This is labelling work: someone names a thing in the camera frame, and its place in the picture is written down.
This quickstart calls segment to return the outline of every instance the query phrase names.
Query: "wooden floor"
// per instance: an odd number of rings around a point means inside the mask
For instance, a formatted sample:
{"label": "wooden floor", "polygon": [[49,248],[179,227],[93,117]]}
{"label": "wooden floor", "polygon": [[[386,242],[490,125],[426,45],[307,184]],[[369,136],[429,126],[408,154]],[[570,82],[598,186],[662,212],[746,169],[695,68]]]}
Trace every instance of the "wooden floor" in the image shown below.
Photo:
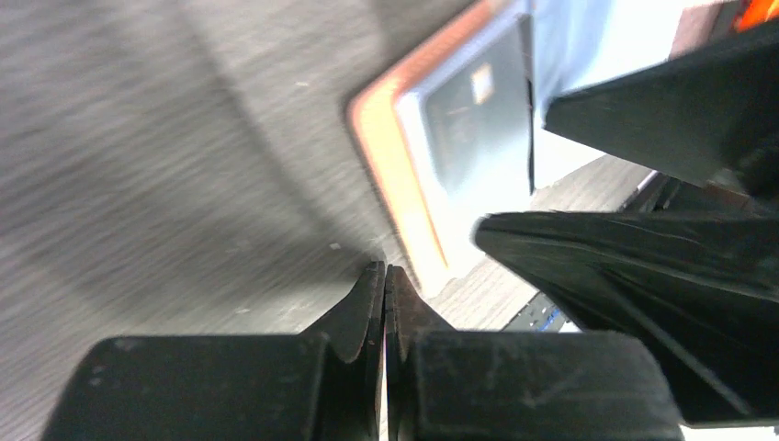
{"label": "wooden floor", "polygon": [[[296,332],[405,265],[345,103],[468,3],[0,8],[0,438],[35,439],[100,339]],[[536,208],[614,209],[647,172],[604,158]],[[497,329],[533,292],[484,262],[431,303]]]}

